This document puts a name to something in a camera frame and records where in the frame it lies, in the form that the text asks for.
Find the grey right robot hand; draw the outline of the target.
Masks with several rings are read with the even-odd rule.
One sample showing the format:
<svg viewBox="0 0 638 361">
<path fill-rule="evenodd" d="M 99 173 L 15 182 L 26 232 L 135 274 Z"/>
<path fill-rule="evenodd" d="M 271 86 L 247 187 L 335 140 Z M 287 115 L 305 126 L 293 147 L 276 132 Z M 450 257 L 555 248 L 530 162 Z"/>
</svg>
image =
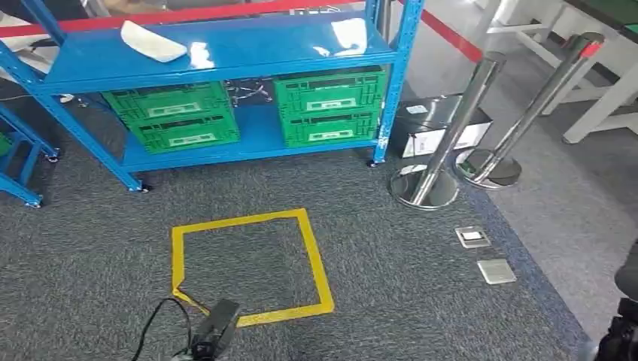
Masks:
<svg viewBox="0 0 638 361">
<path fill-rule="evenodd" d="M 615 273 L 615 285 L 628 298 L 637 300 L 637 241 L 635 241 L 626 260 Z"/>
</svg>

